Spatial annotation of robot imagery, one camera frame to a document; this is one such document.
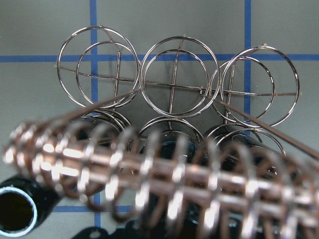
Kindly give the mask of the dark wine bottle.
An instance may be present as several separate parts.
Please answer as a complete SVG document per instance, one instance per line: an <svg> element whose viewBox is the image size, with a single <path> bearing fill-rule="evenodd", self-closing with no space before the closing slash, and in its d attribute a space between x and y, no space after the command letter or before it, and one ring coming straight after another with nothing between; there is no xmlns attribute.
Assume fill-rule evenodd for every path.
<svg viewBox="0 0 319 239"><path fill-rule="evenodd" d="M280 154L246 133L250 129L234 124L211 127L204 134L212 175L201 189L210 194L226 193L245 198L264 192L275 198L288 196L292 185Z"/></svg>
<svg viewBox="0 0 319 239"><path fill-rule="evenodd" d="M63 197L100 207L103 185L89 176L93 154L119 131L82 117L66 123L22 123L12 132L4 160L18 173L0 185L0 233L21 237L40 226Z"/></svg>
<svg viewBox="0 0 319 239"><path fill-rule="evenodd" d="M149 189L149 202L137 226L147 239L175 239L195 236L198 205L187 197L195 185L187 178L191 167L206 166L202 145L188 134L167 130L160 135L155 158L167 163L163 171L154 171L155 182Z"/></svg>

